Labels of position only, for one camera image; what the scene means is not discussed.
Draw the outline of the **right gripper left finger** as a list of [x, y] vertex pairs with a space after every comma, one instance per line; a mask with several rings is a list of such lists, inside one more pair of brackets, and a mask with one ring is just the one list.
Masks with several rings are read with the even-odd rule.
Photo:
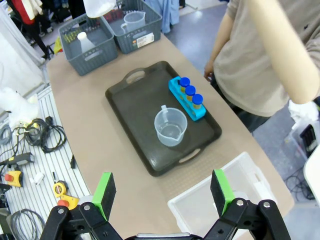
[[102, 174], [91, 201], [69, 210], [66, 206], [52, 208], [40, 240], [80, 240], [90, 234], [95, 240], [123, 240], [109, 223], [116, 195], [114, 175]]

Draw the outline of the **clear plastic measuring beaker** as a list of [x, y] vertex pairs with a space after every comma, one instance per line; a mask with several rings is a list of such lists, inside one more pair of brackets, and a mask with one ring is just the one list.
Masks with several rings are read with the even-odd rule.
[[167, 147], [179, 145], [188, 127], [186, 115], [179, 109], [161, 106], [154, 118], [154, 128], [158, 140]]
[[124, 33], [129, 33], [146, 25], [146, 13], [144, 11], [134, 11], [126, 14], [124, 23], [120, 26]]

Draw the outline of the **yellow tube with blue cap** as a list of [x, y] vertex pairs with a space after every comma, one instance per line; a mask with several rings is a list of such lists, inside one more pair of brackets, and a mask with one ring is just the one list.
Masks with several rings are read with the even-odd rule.
[[179, 87], [182, 93], [185, 93], [186, 88], [190, 85], [190, 79], [188, 77], [181, 77], [179, 80]]
[[192, 105], [195, 110], [201, 109], [203, 105], [203, 96], [201, 94], [194, 94], [192, 97]]
[[196, 88], [193, 85], [188, 85], [185, 88], [185, 95], [186, 95], [186, 99], [189, 102], [193, 101], [193, 96], [196, 94]]

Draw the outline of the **white plastic flask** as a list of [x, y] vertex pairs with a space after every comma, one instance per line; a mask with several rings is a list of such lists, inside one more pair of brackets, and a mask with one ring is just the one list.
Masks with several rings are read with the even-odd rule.
[[98, 18], [110, 12], [117, 0], [83, 0], [86, 15], [89, 18]]
[[80, 41], [80, 46], [83, 53], [95, 47], [95, 45], [88, 39], [87, 34], [84, 31], [77, 35], [77, 39]]

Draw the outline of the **person's left forearm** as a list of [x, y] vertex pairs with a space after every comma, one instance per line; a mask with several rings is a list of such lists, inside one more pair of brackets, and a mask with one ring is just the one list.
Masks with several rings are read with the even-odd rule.
[[277, 0], [246, 0], [272, 67], [290, 99], [306, 104], [318, 96], [320, 74]]

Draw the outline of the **white perforated plastic basket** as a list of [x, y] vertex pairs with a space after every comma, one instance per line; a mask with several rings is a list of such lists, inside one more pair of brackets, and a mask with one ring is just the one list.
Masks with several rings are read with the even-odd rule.
[[[234, 196], [258, 204], [261, 200], [277, 201], [270, 184], [247, 152], [222, 167]], [[167, 205], [181, 232], [204, 237], [218, 220], [218, 212], [207, 177], [185, 192], [172, 198]]]

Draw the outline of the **slotted aluminium platform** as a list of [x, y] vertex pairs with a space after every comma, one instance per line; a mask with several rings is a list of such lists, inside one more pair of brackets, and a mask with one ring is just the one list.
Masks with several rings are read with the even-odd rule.
[[[71, 169], [72, 150], [69, 143], [59, 149], [45, 153], [38, 146], [29, 145], [23, 136], [12, 136], [12, 141], [0, 145], [0, 161], [13, 156], [14, 150], [18, 154], [32, 153], [33, 162], [19, 167], [23, 173], [23, 187], [12, 187], [4, 195], [8, 203], [8, 211], [14, 216], [8, 223], [12, 225], [13, 236], [18, 240], [39, 240], [43, 225], [58, 198], [55, 197], [53, 186], [55, 182], [67, 183], [67, 194], [82, 198], [90, 195], [78, 166]], [[30, 182], [30, 178], [37, 173], [43, 173], [40, 184]]]

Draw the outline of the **small white plastic part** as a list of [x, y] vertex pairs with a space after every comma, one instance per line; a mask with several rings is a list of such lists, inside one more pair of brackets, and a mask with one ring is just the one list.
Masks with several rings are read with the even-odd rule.
[[30, 177], [29, 180], [32, 184], [38, 185], [44, 179], [45, 175], [42, 172], [38, 172], [34, 176]]

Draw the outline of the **blue test tube rack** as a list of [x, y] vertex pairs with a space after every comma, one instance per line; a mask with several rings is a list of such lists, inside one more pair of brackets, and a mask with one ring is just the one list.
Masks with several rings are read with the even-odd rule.
[[180, 90], [180, 85], [179, 85], [180, 78], [181, 78], [180, 76], [177, 76], [177, 77], [171, 79], [168, 82], [168, 88], [171, 91], [171, 93], [173, 94], [173, 96], [176, 98], [176, 100], [183, 107], [183, 109], [187, 112], [189, 117], [193, 121], [198, 121], [198, 120], [200, 120], [201, 118], [203, 118], [205, 116], [207, 110], [204, 107], [203, 102], [202, 102], [201, 109], [194, 109], [193, 108], [193, 103], [188, 101], [187, 98], [186, 98], [186, 94], [182, 93], [181, 90]]

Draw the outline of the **white background table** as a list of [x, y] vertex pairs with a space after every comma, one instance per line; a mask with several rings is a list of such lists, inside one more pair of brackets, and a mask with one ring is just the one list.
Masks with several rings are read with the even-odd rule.
[[320, 206], [320, 144], [306, 161], [303, 175], [317, 204]]

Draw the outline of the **black crate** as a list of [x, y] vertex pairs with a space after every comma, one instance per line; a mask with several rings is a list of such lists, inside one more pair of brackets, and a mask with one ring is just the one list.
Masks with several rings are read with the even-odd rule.
[[305, 154], [309, 158], [318, 146], [314, 127], [311, 124], [307, 125], [299, 136], [302, 139]]

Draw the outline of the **person in beige sweater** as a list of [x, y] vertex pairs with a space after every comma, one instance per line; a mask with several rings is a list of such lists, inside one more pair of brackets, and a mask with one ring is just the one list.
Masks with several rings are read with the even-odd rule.
[[[320, 0], [277, 0], [320, 74]], [[229, 0], [229, 41], [213, 62], [211, 85], [253, 132], [281, 110], [290, 96], [279, 80], [246, 0]]]

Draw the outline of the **white fluffy object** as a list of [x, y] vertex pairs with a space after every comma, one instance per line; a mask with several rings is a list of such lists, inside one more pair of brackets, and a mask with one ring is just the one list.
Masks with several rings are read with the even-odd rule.
[[9, 113], [8, 125], [11, 130], [20, 124], [30, 124], [40, 116], [37, 102], [29, 102], [9, 87], [0, 89], [0, 109]]

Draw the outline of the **gray basket holding flasks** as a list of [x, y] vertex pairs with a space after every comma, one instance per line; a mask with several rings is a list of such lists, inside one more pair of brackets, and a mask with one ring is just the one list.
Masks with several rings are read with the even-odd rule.
[[[89, 18], [83, 14], [58, 30], [63, 52], [67, 61], [80, 76], [107, 64], [118, 57], [114, 33], [101, 16]], [[93, 48], [83, 52], [78, 34], [86, 33]]]

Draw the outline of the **light blue cloth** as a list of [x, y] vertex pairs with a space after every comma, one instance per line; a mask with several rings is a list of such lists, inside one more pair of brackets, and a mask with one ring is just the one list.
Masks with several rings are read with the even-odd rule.
[[180, 0], [144, 0], [162, 16], [161, 31], [167, 34], [180, 20]]

